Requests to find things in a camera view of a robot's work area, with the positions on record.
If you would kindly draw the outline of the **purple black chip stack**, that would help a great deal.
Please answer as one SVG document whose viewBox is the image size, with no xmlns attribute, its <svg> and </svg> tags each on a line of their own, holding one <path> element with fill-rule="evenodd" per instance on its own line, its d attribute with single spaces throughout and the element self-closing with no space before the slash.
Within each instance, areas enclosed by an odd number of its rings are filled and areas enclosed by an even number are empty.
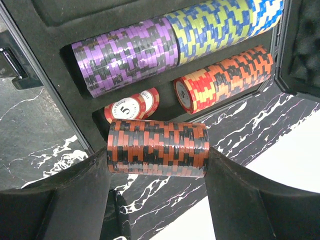
<svg viewBox="0 0 320 240">
<path fill-rule="evenodd" d="M 178 65 L 174 30 L 164 16 L 71 44 L 87 90 L 93 98 Z"/>
</svg>

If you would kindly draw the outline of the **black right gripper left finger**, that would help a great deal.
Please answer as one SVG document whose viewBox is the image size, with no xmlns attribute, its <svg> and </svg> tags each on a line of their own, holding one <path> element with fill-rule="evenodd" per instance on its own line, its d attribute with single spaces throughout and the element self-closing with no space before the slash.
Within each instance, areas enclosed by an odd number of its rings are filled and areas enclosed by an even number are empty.
<svg viewBox="0 0 320 240">
<path fill-rule="evenodd" d="M 107 149 L 22 189 L 0 192 L 2 240 L 98 240 L 111 182 Z"/>
</svg>

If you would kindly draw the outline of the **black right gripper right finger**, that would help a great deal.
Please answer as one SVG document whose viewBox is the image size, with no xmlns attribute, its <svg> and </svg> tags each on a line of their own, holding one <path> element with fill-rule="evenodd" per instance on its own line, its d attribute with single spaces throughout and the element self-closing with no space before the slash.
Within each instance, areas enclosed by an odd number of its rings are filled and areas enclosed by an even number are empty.
<svg viewBox="0 0 320 240">
<path fill-rule="evenodd" d="M 217 240 L 318 240 L 319 193 L 290 187 L 209 149 L 204 176 Z"/>
</svg>

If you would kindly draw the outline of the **brown black chip stack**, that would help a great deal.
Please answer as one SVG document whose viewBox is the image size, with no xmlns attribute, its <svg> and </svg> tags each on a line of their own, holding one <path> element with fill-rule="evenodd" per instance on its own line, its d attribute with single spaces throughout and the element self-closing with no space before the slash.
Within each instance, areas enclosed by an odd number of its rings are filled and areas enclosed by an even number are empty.
<svg viewBox="0 0 320 240">
<path fill-rule="evenodd" d="M 114 119 L 106 160 L 116 174 L 199 178 L 207 172 L 209 149 L 203 123 Z"/>
</svg>

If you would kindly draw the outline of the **blue yellow chip stack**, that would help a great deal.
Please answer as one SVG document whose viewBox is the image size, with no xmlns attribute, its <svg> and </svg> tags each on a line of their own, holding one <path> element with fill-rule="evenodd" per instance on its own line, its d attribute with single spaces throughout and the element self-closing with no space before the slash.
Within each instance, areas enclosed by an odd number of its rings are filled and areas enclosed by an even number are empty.
<svg viewBox="0 0 320 240">
<path fill-rule="evenodd" d="M 178 65 L 247 39 L 254 9 L 252 0 L 207 0 L 165 14 L 176 36 Z"/>
</svg>

